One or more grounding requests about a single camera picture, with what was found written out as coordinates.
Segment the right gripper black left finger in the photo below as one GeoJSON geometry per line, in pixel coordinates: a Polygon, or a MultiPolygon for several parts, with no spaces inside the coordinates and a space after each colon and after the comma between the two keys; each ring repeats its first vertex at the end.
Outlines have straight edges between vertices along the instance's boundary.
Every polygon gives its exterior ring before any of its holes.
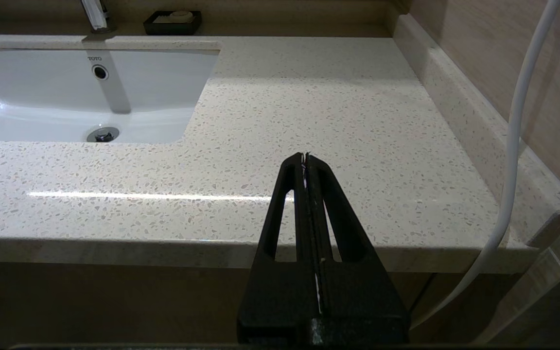
{"type": "Polygon", "coordinates": [[[303,343],[305,329],[319,315],[313,230],[304,186],[304,155],[285,159],[278,173],[245,294],[236,318],[242,344],[303,343]],[[289,191],[294,193],[296,261],[276,260],[289,191]]]}

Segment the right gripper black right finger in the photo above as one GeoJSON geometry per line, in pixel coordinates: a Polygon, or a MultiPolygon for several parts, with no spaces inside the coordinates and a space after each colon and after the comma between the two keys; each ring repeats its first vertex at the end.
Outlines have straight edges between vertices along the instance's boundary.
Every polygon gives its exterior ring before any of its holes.
{"type": "Polygon", "coordinates": [[[320,304],[309,325],[310,343],[406,344],[409,313],[336,176],[310,154],[305,167],[320,304]]]}

